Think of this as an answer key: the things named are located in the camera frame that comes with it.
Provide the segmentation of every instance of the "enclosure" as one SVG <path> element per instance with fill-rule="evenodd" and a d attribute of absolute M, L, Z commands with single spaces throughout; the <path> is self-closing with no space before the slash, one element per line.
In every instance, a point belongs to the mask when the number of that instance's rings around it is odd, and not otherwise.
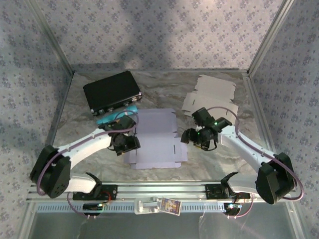
<path fill-rule="evenodd" d="M 319 238 L 319 3 L 0 4 L 1 238 Z M 85 137 L 105 116 L 92 115 L 83 86 L 124 71 L 143 94 L 134 103 L 139 110 L 174 111 L 176 137 L 195 127 L 182 109 L 201 76 L 234 84 L 231 104 L 238 108 L 240 132 L 264 149 L 289 155 L 304 197 L 269 205 L 251 194 L 239 200 L 245 211 L 254 199 L 250 213 L 228 219 L 222 212 L 232 201 L 208 199 L 206 186 L 232 172 L 251 178 L 256 172 L 220 143 L 213 152 L 189 144 L 187 159 L 176 168 L 134 169 L 107 149 L 92 154 L 72 172 L 90 172 L 117 186 L 117 199 L 95 221 L 76 215 L 66 193 L 55 199 L 38 195 L 29 175 L 41 150 Z M 147 197 L 180 200 L 180 216 L 135 215 L 134 200 Z M 77 209 L 83 205 L 71 202 Z"/>

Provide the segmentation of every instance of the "small card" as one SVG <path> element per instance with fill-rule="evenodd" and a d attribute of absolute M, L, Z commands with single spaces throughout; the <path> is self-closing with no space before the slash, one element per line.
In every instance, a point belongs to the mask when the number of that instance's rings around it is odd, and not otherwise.
<path fill-rule="evenodd" d="M 176 216 L 180 215 L 181 202 L 169 198 L 162 198 L 159 211 L 169 213 Z"/>

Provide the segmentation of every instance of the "black case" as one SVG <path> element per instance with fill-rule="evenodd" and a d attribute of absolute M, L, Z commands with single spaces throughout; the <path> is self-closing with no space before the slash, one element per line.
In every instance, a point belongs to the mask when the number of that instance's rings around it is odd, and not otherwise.
<path fill-rule="evenodd" d="M 140 88 L 129 71 L 89 83 L 83 90 L 94 116 L 128 106 L 142 98 Z"/>

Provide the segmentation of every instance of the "patterned wallpaper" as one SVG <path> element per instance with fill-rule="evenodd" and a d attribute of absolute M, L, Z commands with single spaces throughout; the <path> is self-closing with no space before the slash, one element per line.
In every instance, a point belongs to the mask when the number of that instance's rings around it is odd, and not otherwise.
<path fill-rule="evenodd" d="M 0 238 L 8 239 L 68 78 L 24 2 L 1 0 L 0 9 Z"/>
<path fill-rule="evenodd" d="M 278 151 L 303 181 L 301 205 L 319 238 L 319 2 L 296 0 L 253 76 Z"/>
<path fill-rule="evenodd" d="M 38 0 L 75 71 L 247 69 L 282 0 Z"/>

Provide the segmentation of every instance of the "metal clamp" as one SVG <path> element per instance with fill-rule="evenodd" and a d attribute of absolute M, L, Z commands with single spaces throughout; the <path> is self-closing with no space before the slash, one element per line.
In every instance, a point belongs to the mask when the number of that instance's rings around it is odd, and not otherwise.
<path fill-rule="evenodd" d="M 160 200 L 158 197 L 137 198 L 134 200 L 134 213 L 149 214 L 160 211 Z"/>

